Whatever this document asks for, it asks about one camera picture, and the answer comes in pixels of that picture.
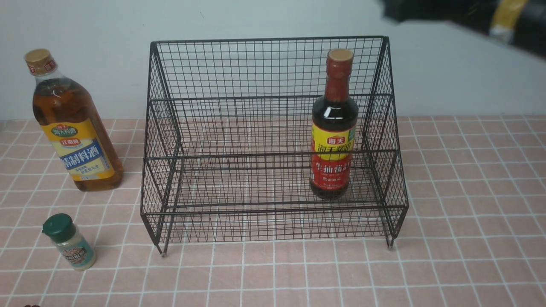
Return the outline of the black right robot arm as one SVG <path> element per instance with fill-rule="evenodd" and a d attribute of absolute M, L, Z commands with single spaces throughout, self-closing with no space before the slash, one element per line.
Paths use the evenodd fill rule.
<path fill-rule="evenodd" d="M 448 21 L 545 58 L 544 0 L 383 0 L 384 16 L 405 21 Z"/>

